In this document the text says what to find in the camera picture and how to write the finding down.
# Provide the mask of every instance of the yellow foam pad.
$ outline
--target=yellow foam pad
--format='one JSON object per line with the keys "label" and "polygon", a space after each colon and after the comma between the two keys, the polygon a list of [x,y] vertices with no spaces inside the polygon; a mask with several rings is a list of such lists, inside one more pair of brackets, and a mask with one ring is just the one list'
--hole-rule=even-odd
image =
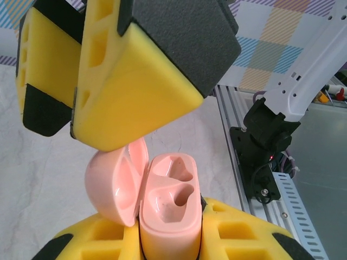
{"label": "yellow foam pad", "polygon": [[56,260],[143,259],[138,228],[138,222],[125,227],[95,214],[55,236],[73,235]]}
{"label": "yellow foam pad", "polygon": [[73,133],[112,151],[197,108],[203,97],[140,27],[117,33],[120,0],[89,0]]}
{"label": "yellow foam pad", "polygon": [[81,45],[37,9],[30,8],[23,24],[16,78],[23,114],[26,84],[72,107],[77,86]]}
{"label": "yellow foam pad", "polygon": [[287,230],[220,201],[205,200],[200,260],[292,259],[272,236],[292,237]]}

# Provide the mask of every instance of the plaid backdrop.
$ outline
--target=plaid backdrop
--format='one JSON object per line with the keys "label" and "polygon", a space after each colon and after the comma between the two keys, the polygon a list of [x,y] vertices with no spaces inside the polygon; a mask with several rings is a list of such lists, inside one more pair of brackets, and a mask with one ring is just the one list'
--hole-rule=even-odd
{"label": "plaid backdrop", "polygon": [[[33,0],[0,0],[0,64],[15,65],[20,18]],[[80,0],[67,0],[75,8]],[[229,7],[239,24],[242,53],[220,84],[261,90],[276,86],[335,0],[236,0]]]}

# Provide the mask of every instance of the white table surface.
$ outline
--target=white table surface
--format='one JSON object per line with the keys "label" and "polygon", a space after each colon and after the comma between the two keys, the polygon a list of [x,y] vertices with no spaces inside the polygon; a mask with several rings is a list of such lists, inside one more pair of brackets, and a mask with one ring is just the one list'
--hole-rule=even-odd
{"label": "white table surface", "polygon": [[[218,105],[208,97],[190,114],[146,136],[150,159],[192,155],[204,197],[241,208]],[[84,187],[95,153],[64,127],[45,138],[21,123],[15,68],[0,65],[0,258],[31,259],[59,231],[96,213]]]}

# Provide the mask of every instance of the metal frame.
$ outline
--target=metal frame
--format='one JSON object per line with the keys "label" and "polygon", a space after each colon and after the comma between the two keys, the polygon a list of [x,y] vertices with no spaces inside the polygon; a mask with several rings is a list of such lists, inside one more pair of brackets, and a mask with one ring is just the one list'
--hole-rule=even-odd
{"label": "metal frame", "polygon": [[215,87],[215,96],[221,114],[242,210],[287,229],[315,259],[328,259],[300,195],[293,181],[286,174],[273,173],[281,193],[280,200],[262,205],[255,199],[246,198],[233,143],[229,135],[229,129],[232,126],[244,127],[243,118],[248,112],[248,107],[242,96],[243,94],[243,92],[233,87],[221,85]]}

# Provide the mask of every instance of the slotted metal plate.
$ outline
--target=slotted metal plate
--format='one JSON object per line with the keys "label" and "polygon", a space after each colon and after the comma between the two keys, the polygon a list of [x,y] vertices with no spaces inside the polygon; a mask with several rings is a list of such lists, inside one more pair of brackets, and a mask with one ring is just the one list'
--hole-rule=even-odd
{"label": "slotted metal plate", "polygon": [[327,260],[327,254],[313,227],[309,214],[300,198],[294,182],[288,174],[273,173],[281,197],[287,206],[301,245],[317,260]]}

